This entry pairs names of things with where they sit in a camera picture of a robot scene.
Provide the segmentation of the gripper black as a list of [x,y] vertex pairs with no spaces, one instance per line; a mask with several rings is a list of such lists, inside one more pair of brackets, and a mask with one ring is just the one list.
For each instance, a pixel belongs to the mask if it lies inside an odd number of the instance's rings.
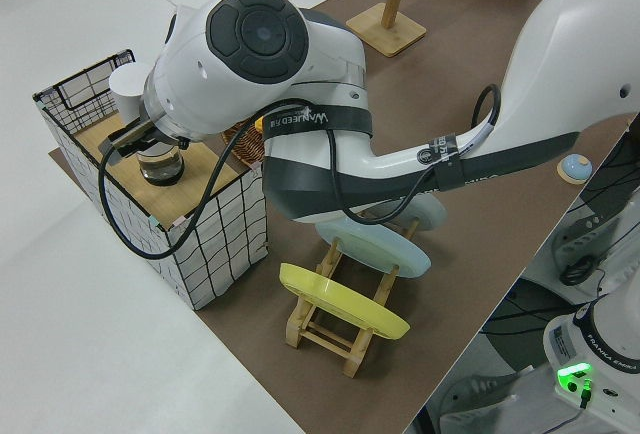
[[171,137],[158,129],[151,121],[133,121],[109,134],[98,146],[108,164],[117,164],[123,158],[156,145],[188,148],[185,137]]

